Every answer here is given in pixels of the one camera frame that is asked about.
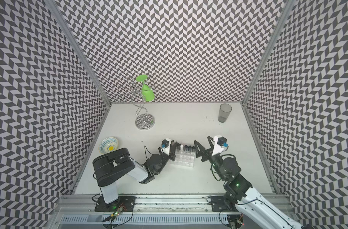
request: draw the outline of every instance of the clear tumbler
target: clear tumbler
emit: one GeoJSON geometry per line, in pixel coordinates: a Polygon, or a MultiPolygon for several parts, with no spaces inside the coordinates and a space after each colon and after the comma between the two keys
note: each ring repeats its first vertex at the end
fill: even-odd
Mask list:
{"type": "Polygon", "coordinates": [[[219,122],[225,122],[232,109],[233,108],[227,103],[221,104],[219,111],[219,122]]]}

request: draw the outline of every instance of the chrome base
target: chrome base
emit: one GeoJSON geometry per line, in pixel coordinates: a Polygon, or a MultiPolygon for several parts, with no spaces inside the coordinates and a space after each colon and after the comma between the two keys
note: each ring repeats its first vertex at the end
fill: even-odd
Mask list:
{"type": "Polygon", "coordinates": [[[148,130],[155,124],[155,118],[152,114],[141,114],[136,118],[136,127],[142,131],[148,130]]]}

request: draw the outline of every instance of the black cable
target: black cable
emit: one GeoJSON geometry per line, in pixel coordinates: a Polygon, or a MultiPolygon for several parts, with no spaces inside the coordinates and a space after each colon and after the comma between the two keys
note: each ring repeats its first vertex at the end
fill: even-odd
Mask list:
{"type": "Polygon", "coordinates": [[[144,155],[146,156],[146,160],[148,160],[147,153],[146,153],[146,146],[144,146],[144,155]]]}
{"type": "Polygon", "coordinates": [[[232,156],[233,158],[235,158],[235,156],[232,155],[232,154],[223,154],[223,155],[221,155],[221,157],[223,157],[223,156],[232,156]]]}
{"type": "Polygon", "coordinates": [[[119,227],[119,226],[121,226],[121,225],[123,225],[123,224],[125,224],[125,223],[128,223],[128,222],[133,218],[133,208],[132,208],[131,206],[129,206],[129,207],[130,207],[131,210],[132,210],[132,215],[131,215],[131,217],[129,218],[129,220],[125,221],[125,222],[122,223],[122,224],[117,225],[116,227],[119,227]]]}
{"type": "Polygon", "coordinates": [[[97,203],[97,201],[96,200],[94,200],[94,197],[95,196],[97,196],[97,195],[100,195],[100,193],[98,193],[98,194],[96,194],[96,195],[94,195],[91,199],[92,199],[92,201],[94,201],[95,203],[97,203]]]}
{"type": "MultiPolygon", "coordinates": [[[[274,213],[276,213],[280,218],[282,218],[282,216],[280,216],[275,210],[273,210],[270,206],[268,206],[267,204],[263,203],[264,205],[266,205],[269,209],[271,209],[274,213]]],[[[286,219],[282,218],[288,226],[292,227],[287,221],[286,219]]]]}
{"type": "Polygon", "coordinates": [[[113,226],[112,226],[112,221],[113,221],[113,217],[112,217],[112,219],[110,220],[110,228],[113,228],[113,226]]]}
{"type": "Polygon", "coordinates": [[[230,225],[224,224],[224,223],[222,222],[221,218],[220,218],[221,212],[223,212],[223,211],[225,211],[225,210],[227,210],[227,209],[222,209],[222,210],[219,212],[219,220],[220,220],[220,222],[221,222],[224,226],[226,226],[226,227],[228,227],[228,228],[231,228],[230,225]]]}
{"type": "Polygon", "coordinates": [[[98,171],[99,169],[101,169],[102,167],[104,167],[104,166],[106,166],[106,165],[108,165],[108,164],[111,164],[111,163],[113,163],[114,161],[112,161],[112,162],[108,162],[108,163],[106,163],[106,164],[104,164],[104,165],[102,165],[102,166],[100,166],[100,167],[98,167],[98,169],[97,170],[95,170],[95,172],[94,172],[94,174],[92,175],[93,176],[93,178],[95,179],[95,180],[97,180],[98,181],[98,179],[96,179],[96,177],[95,177],[95,174],[96,174],[96,171],[98,171]]]}
{"type": "Polygon", "coordinates": [[[236,205],[246,205],[246,204],[252,203],[252,202],[254,202],[254,201],[257,201],[257,200],[252,200],[252,201],[246,202],[246,203],[244,203],[244,204],[236,204],[236,205]]]}
{"type": "Polygon", "coordinates": [[[147,152],[149,152],[151,155],[153,155],[153,154],[149,151],[149,149],[147,149],[146,146],[144,146],[144,149],[147,150],[147,152]]]}
{"type": "Polygon", "coordinates": [[[209,169],[211,172],[212,172],[212,176],[215,178],[215,180],[217,180],[217,181],[221,181],[221,179],[217,179],[217,177],[215,177],[215,174],[214,173],[217,173],[217,172],[214,172],[213,170],[212,170],[212,165],[211,165],[211,168],[209,169]]]}
{"type": "Polygon", "coordinates": [[[97,170],[95,170],[94,174],[92,175],[92,176],[93,176],[93,178],[94,178],[95,180],[97,180],[97,179],[96,179],[96,177],[95,177],[95,173],[96,173],[96,171],[98,171],[98,170],[99,170],[99,169],[101,169],[102,167],[106,166],[107,164],[111,164],[111,163],[113,163],[113,162],[108,162],[108,163],[106,163],[105,165],[102,165],[102,166],[98,167],[98,169],[97,169],[97,170]]]}

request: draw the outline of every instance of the chevron patterned wall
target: chevron patterned wall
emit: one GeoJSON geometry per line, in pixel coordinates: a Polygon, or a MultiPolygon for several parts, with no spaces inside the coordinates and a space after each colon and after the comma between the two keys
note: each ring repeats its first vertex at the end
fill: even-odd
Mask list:
{"type": "Polygon", "coordinates": [[[297,0],[247,108],[281,190],[348,228],[348,0],[297,0]]]}
{"type": "Polygon", "coordinates": [[[149,75],[157,102],[241,101],[282,0],[56,0],[110,99],[149,75]]]}
{"type": "Polygon", "coordinates": [[[0,0],[0,228],[46,223],[106,109],[43,3],[0,0]]]}

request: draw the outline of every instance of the blue patterned bowl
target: blue patterned bowl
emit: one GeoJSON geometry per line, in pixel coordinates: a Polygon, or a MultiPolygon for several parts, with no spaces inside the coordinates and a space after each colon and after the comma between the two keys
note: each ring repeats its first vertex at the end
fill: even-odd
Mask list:
{"type": "Polygon", "coordinates": [[[113,152],[118,148],[118,140],[115,137],[104,139],[99,145],[99,151],[102,154],[113,152]]]}

